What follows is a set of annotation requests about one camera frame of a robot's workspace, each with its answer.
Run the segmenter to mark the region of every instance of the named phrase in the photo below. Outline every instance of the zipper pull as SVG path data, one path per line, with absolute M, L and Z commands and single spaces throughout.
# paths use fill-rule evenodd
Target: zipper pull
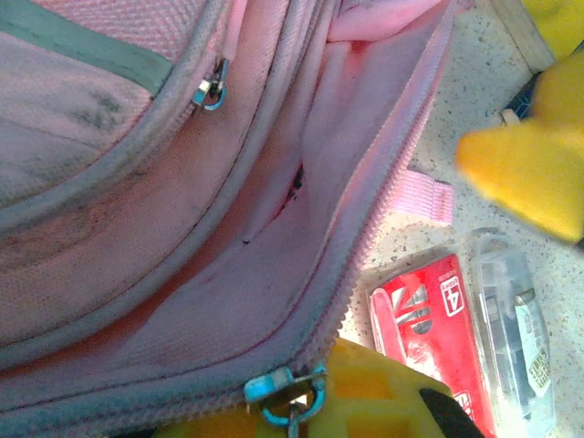
M 279 368 L 245 384 L 247 409 L 258 406 L 264 419 L 280 428 L 287 428 L 288 437 L 298 437 L 298 426 L 314 417 L 325 402 L 323 362 L 306 375 L 295 377 L 288 367 Z M 274 414 L 276 407 L 288 405 L 288 416 Z
M 227 97 L 225 80 L 229 70 L 229 60 L 221 59 L 210 78 L 204 78 L 193 96 L 193 103 L 207 111 L 215 111 L 223 105 Z

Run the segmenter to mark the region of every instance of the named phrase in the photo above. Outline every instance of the red package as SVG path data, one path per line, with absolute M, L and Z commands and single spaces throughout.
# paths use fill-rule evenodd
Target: red package
M 370 316 L 377 351 L 446 384 L 486 437 L 496 437 L 456 255 L 376 289 Z

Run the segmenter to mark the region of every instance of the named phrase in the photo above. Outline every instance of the packaging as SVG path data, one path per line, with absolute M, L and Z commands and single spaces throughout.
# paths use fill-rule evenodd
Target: packaging
M 548 332 L 506 236 L 477 230 L 406 257 L 368 302 L 377 351 L 448 385 L 485 437 L 553 428 Z

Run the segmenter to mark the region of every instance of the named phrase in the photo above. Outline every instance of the countertop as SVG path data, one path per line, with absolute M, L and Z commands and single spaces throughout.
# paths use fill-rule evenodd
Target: countertop
M 488 203 L 453 166 L 456 144 L 468 130 L 499 123 L 499 111 L 531 73 L 488 0 L 457 17 L 442 85 L 410 168 L 450 183 L 454 224 L 440 227 L 388 214 L 362 272 L 341 336 L 373 348 L 366 293 L 391 262 L 480 227 L 497 227 L 525 252 L 551 343 L 556 438 L 584 437 L 584 256 Z

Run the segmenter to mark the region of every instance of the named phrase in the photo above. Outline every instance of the backpack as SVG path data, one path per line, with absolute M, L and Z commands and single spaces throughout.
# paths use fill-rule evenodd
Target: backpack
M 0 1 L 0 436 L 140 430 L 325 357 L 454 0 Z

